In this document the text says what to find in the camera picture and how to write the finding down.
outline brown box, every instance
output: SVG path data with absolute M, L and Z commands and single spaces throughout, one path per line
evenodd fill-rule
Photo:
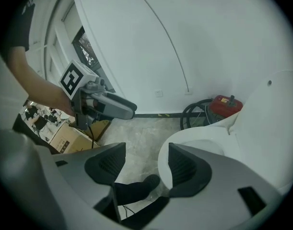
M 60 153 L 73 153 L 91 149 L 92 140 L 82 132 L 64 123 L 52 138 L 50 145 Z M 97 147 L 99 145 L 94 142 L 94 148 Z
M 102 121 L 96 121 L 94 124 L 90 126 L 93 132 L 95 141 L 98 141 L 102 137 L 106 129 L 109 127 L 110 123 L 111 122 L 109 120 L 102 120 Z M 89 136 L 90 139 L 92 139 L 92 134 L 89 129 L 85 130 L 84 133 L 87 136 Z

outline white chair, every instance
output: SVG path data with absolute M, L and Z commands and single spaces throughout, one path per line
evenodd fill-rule
M 160 177 L 169 189 L 173 187 L 170 142 L 236 159 L 285 194 L 293 183 L 293 71 L 280 71 L 262 81 L 239 113 L 172 135 L 158 157 Z

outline hand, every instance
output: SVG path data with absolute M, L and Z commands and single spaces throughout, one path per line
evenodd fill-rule
M 70 107 L 70 99 L 67 97 L 66 93 L 61 90 L 59 98 L 57 100 L 57 109 L 65 112 L 66 114 L 75 117 L 75 113 Z

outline floor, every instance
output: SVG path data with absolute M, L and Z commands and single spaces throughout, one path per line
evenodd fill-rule
M 203 118 L 191 120 L 192 126 L 200 126 Z M 107 145 L 126 142 L 126 162 L 116 182 L 129 184 L 141 182 L 150 174 L 158 174 L 157 160 L 161 146 L 174 133 L 180 131 L 179 118 L 134 118 L 114 119 L 99 140 Z M 126 205 L 135 213 L 148 206 L 159 196 L 167 196 L 168 189 L 160 182 L 159 186 L 142 201 Z M 119 206 L 121 219 L 126 218 L 123 206 Z

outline black t-shirt sleeve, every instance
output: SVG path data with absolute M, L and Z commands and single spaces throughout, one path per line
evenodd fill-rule
M 35 5 L 29 5 L 28 0 L 17 8 L 3 38 L 0 39 L 0 54 L 8 61 L 8 52 L 11 47 L 23 46 L 29 50 L 29 33 Z

